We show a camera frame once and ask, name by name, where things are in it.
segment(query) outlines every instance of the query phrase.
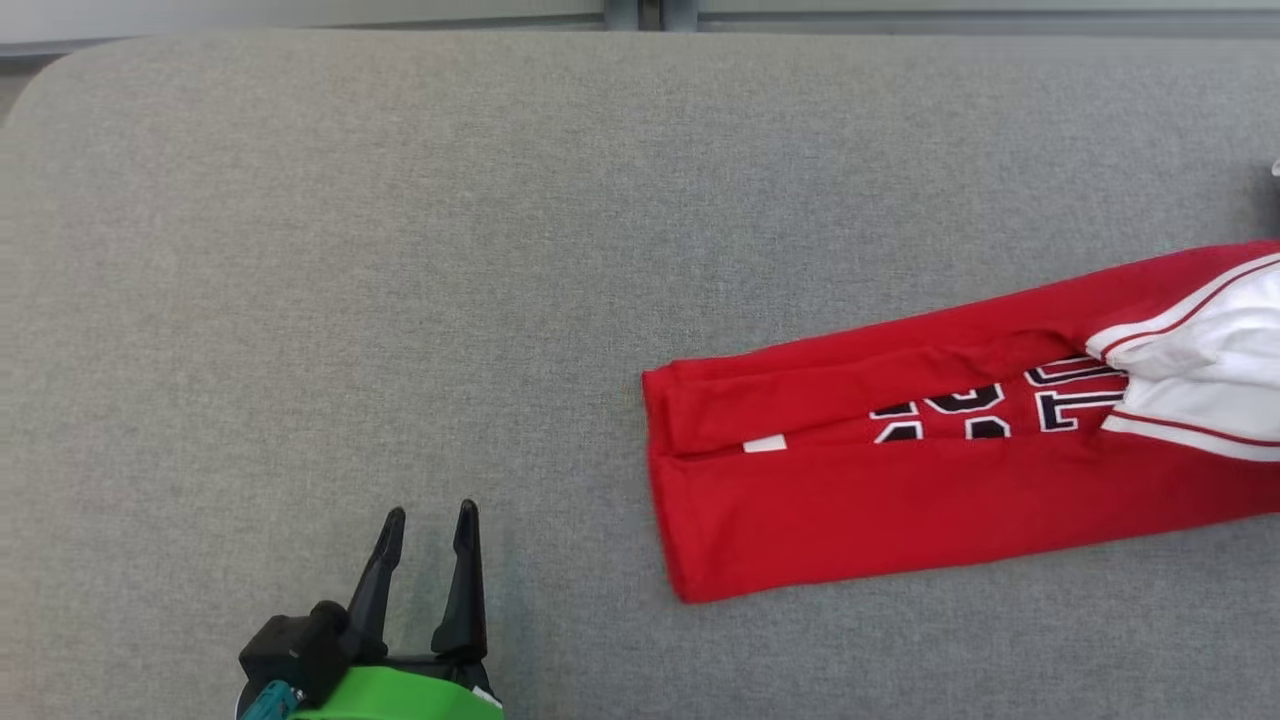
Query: sports jersey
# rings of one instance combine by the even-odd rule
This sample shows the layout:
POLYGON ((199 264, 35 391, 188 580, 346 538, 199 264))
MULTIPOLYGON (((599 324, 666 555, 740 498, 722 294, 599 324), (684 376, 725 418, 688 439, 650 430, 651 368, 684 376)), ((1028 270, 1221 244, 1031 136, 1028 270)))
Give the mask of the sports jersey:
POLYGON ((644 374, 705 602, 1280 511, 1280 242, 644 374))

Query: gray table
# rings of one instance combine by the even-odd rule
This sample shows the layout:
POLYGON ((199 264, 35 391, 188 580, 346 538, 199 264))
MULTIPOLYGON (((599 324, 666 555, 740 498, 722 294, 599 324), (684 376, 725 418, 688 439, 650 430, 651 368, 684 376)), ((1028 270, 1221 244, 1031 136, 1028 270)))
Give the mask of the gray table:
POLYGON ((0 132, 8 717, 209 717, 408 510, 511 717, 1265 717, 1280 521, 681 606, 639 373, 1280 234, 1280 44, 253 32, 0 132))

